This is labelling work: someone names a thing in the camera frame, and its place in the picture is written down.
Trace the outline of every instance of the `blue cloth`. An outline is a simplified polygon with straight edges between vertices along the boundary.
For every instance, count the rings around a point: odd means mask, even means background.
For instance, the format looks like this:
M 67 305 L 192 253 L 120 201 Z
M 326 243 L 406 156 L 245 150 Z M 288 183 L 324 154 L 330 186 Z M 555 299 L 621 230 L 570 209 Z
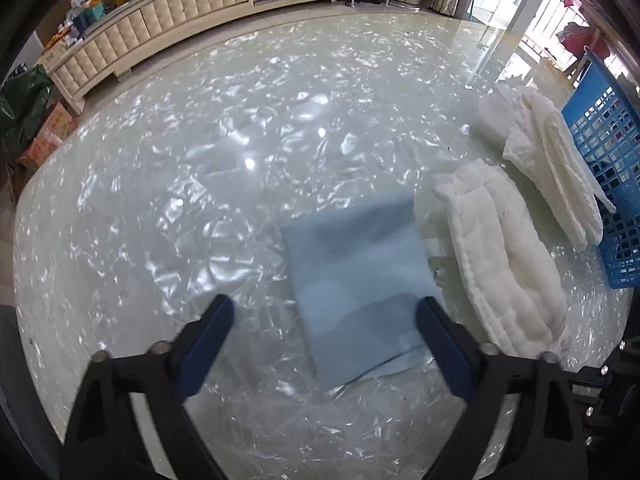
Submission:
M 415 226 L 413 194 L 294 219 L 282 234 L 322 388 L 422 361 L 416 305 L 425 296 L 444 302 Z

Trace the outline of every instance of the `plastic table cover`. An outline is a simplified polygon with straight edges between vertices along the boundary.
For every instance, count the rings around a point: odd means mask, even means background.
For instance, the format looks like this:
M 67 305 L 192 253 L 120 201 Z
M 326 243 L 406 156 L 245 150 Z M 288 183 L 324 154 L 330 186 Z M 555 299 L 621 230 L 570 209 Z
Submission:
M 429 355 L 321 391 L 280 226 L 414 189 L 421 236 L 446 243 L 431 177 L 478 156 L 516 181 L 558 265 L 566 366 L 599 365 L 622 335 L 629 291 L 607 288 L 596 252 L 576 254 L 533 184 L 474 134 L 478 96 L 496 80 L 536 85 L 558 106 L 568 97 L 553 70 L 513 54 L 517 42 L 437 16 L 297 22 L 200 51 L 89 117 L 31 180 L 15 231 L 22 341 L 59 436 L 93 352 L 144 352 L 225 293 L 236 325 L 186 406 L 230 478 L 420 478 L 464 403 Z M 430 263 L 452 318 L 486 339 L 455 261 Z M 513 407 L 507 399 L 478 476 L 495 467 Z

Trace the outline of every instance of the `folded white towel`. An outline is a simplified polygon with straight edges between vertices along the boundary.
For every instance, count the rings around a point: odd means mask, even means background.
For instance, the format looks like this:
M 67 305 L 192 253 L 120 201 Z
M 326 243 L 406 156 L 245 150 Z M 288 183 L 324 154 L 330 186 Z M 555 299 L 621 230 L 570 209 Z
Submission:
M 480 98 L 481 132 L 533 181 L 576 251 L 598 245 L 602 217 L 594 195 L 610 212 L 616 209 L 575 147 L 562 114 L 532 88 L 496 90 Z
M 566 353 L 566 298 L 552 257 L 507 174 L 476 160 L 434 178 L 466 293 L 491 342 L 508 355 Z

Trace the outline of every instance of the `blue plastic basket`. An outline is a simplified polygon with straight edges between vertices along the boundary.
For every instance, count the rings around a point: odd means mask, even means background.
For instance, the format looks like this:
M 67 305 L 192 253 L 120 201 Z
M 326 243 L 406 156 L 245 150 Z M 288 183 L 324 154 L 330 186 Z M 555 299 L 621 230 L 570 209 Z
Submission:
M 592 52 L 574 95 L 562 110 L 575 145 L 616 208 L 598 201 L 599 245 L 609 286 L 640 285 L 640 121 L 615 78 Z

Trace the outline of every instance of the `orange box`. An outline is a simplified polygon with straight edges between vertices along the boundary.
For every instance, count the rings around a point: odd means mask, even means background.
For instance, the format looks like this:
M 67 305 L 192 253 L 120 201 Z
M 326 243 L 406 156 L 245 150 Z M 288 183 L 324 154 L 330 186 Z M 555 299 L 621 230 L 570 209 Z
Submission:
M 78 122 L 57 103 L 48 110 L 49 115 L 40 127 L 38 134 L 29 147 L 18 157 L 18 162 L 25 168 L 36 171 L 49 158 L 51 153 L 71 135 L 78 127 Z

